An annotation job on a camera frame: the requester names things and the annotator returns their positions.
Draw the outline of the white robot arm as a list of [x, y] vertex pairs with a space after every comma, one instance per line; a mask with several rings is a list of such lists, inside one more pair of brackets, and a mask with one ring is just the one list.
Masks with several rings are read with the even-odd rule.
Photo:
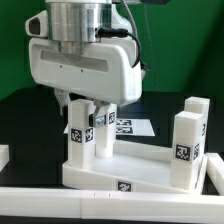
[[170, 0], [45, 0], [46, 9], [26, 21], [29, 61], [36, 83], [93, 100], [92, 127], [106, 124], [103, 107], [128, 105], [142, 93], [146, 71], [131, 4]]

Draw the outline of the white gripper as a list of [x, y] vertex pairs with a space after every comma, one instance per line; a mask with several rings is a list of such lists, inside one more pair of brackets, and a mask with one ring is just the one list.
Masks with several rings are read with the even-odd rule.
[[29, 43], [31, 74], [36, 83], [55, 88], [60, 114], [70, 103], [69, 92], [93, 98], [89, 126], [100, 128], [106, 124], [109, 103], [128, 105], [142, 94], [136, 50], [130, 39], [103, 38], [85, 45], [83, 53], [76, 55], [61, 53], [57, 41], [33, 38]]

